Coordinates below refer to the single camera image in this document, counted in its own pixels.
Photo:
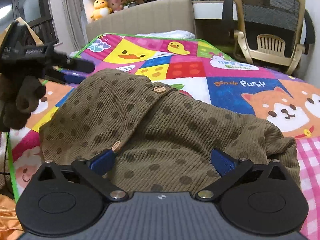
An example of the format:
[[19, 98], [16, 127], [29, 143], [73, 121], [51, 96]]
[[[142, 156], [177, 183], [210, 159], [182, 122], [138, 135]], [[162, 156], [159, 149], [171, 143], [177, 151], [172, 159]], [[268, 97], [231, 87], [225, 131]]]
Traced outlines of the colourful cartoon play mat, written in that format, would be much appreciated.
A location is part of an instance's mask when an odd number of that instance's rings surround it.
[[300, 183], [278, 159], [255, 164], [213, 202], [190, 191], [135, 191], [107, 202], [71, 164], [44, 160], [29, 183], [14, 162], [37, 145], [36, 133], [78, 87], [46, 80], [25, 128], [7, 135], [21, 239], [319, 239], [319, 89], [296, 77], [229, 60], [204, 41], [103, 34], [75, 58], [105, 70], [142, 75], [209, 105], [253, 115], [296, 141]]

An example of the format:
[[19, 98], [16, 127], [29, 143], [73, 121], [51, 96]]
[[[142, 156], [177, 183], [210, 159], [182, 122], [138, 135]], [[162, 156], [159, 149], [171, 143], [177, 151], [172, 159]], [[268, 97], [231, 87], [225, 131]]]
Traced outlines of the beige mesh office chair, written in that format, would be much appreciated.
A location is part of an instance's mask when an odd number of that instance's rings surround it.
[[305, 0], [224, 0], [222, 23], [235, 59], [288, 75], [316, 41]]

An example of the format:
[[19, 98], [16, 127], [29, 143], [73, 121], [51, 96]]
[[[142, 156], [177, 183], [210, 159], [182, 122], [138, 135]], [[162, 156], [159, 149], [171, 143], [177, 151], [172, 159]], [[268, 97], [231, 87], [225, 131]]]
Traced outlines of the orange cloth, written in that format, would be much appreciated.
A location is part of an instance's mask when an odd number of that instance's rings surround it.
[[0, 239], [15, 240], [23, 233], [16, 216], [16, 203], [13, 199], [2, 195], [0, 198]]

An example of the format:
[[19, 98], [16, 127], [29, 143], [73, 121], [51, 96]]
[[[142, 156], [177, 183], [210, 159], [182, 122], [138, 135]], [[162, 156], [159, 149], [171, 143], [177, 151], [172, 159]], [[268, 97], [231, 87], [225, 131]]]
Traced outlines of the brown paper bag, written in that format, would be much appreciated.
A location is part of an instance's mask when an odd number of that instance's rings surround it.
[[1, 33], [1, 45], [7, 40], [14, 40], [21, 46], [41, 46], [43, 42], [35, 31], [21, 18], [9, 24]]

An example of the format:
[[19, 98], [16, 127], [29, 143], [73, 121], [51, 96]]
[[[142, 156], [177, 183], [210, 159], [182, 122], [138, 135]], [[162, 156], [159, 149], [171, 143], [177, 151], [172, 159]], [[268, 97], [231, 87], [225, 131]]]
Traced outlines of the brown polka dot dress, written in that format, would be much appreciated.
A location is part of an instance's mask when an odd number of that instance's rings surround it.
[[108, 179], [128, 193], [197, 192], [220, 172], [213, 149], [255, 164], [278, 159], [300, 183], [296, 141], [271, 122], [209, 105], [142, 75], [115, 69], [84, 79], [14, 162], [25, 186], [44, 160], [59, 165], [112, 150]]

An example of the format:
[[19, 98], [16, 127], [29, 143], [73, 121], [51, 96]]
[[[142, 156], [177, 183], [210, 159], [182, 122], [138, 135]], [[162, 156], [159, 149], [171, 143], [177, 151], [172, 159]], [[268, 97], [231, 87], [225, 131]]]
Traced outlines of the pink plush toy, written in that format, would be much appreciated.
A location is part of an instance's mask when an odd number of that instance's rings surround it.
[[123, 4], [121, 0], [108, 0], [108, 7], [113, 11], [123, 10]]

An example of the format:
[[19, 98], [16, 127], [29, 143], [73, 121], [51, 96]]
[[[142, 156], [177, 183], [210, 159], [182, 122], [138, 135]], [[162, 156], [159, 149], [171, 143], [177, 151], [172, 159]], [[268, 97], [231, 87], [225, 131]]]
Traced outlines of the white desk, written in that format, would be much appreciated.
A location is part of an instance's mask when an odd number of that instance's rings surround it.
[[221, 20], [223, 1], [192, 1], [196, 20]]

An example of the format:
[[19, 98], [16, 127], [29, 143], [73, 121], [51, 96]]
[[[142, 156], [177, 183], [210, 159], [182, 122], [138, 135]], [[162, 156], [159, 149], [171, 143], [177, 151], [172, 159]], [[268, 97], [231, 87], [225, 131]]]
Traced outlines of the beige upholstered headboard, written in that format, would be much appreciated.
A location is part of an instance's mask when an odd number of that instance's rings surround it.
[[86, 25], [89, 41], [104, 33], [136, 35], [175, 30], [196, 33], [191, 0], [158, 0], [135, 5]]

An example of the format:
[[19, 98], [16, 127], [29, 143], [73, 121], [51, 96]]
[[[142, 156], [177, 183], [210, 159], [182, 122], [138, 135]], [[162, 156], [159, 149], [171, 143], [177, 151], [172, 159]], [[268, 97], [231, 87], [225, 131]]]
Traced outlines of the yellow duck plush toy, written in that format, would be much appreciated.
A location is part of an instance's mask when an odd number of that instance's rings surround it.
[[101, 19], [113, 12], [112, 9], [108, 7], [108, 2], [106, 0], [95, 0], [93, 8], [94, 10], [91, 16], [93, 21]]

